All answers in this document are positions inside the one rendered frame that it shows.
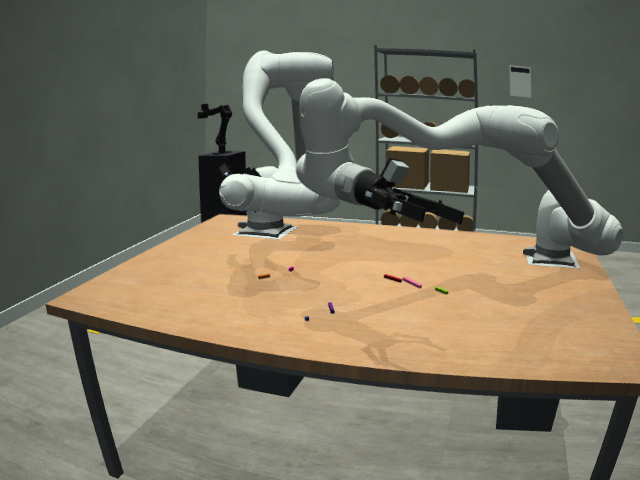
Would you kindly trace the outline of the pink rod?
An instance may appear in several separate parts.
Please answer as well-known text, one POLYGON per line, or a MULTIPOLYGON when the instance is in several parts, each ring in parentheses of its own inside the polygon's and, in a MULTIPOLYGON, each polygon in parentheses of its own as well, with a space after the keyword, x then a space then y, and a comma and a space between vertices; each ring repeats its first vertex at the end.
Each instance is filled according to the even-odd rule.
POLYGON ((411 285, 413 285, 413 286, 415 286, 417 288, 422 288, 421 284, 419 284, 419 283, 417 283, 417 282, 415 282, 415 281, 413 281, 411 279, 408 279, 406 277, 403 277, 403 281, 405 281, 405 282, 407 282, 407 283, 409 283, 409 284, 411 284, 411 285))

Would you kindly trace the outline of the dark red rod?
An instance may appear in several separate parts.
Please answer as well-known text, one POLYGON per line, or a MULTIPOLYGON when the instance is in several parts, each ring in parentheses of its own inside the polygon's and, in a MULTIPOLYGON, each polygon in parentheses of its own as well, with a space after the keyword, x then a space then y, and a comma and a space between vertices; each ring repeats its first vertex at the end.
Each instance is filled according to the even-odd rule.
POLYGON ((401 283, 402 279, 385 274, 384 278, 401 283))

